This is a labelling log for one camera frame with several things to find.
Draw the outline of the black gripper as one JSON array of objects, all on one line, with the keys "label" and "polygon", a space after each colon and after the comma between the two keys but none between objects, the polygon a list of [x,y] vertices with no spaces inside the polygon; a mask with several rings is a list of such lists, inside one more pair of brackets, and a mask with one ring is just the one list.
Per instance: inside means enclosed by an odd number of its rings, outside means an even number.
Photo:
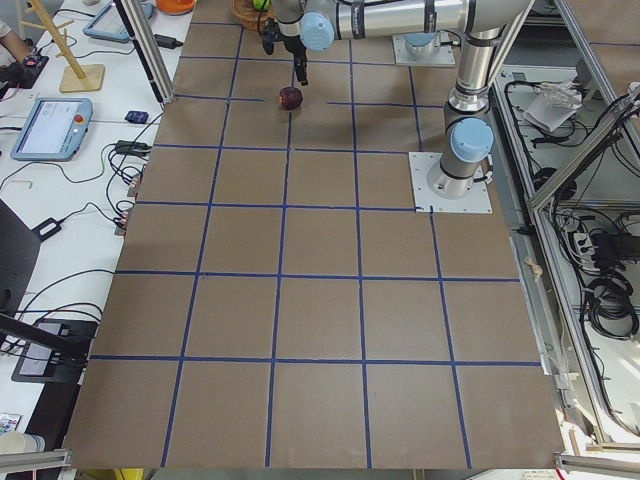
[{"label": "black gripper", "polygon": [[303,45],[298,23],[281,23],[268,18],[259,29],[262,48],[267,55],[272,55],[276,43],[283,43],[285,49],[293,55],[294,70],[298,83],[308,85],[306,47]]}]

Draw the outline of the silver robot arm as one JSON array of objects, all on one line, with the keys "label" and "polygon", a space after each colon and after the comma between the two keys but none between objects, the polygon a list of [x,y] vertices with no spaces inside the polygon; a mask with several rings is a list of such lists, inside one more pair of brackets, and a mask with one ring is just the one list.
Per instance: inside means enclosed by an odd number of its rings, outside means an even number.
[{"label": "silver robot arm", "polygon": [[447,146],[428,173],[430,189],[457,200],[492,148],[484,116],[488,91],[532,4],[529,1],[275,1],[275,16],[259,28],[263,49],[277,42],[292,55],[297,80],[307,82],[307,51],[322,52],[336,40],[409,35],[422,42],[445,29],[461,35],[455,86],[445,103]]}]

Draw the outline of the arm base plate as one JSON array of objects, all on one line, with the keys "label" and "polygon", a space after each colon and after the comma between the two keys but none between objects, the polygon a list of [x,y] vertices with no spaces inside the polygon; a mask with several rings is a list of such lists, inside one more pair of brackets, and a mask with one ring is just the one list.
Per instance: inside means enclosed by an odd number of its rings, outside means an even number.
[{"label": "arm base plate", "polygon": [[456,65],[450,34],[440,31],[436,36],[427,36],[411,43],[406,35],[392,37],[395,63],[404,66],[424,66],[433,68],[453,68]]},{"label": "arm base plate", "polygon": [[491,214],[485,173],[480,164],[474,175],[454,179],[441,169],[440,152],[410,152],[409,169],[414,209],[420,213]]}]

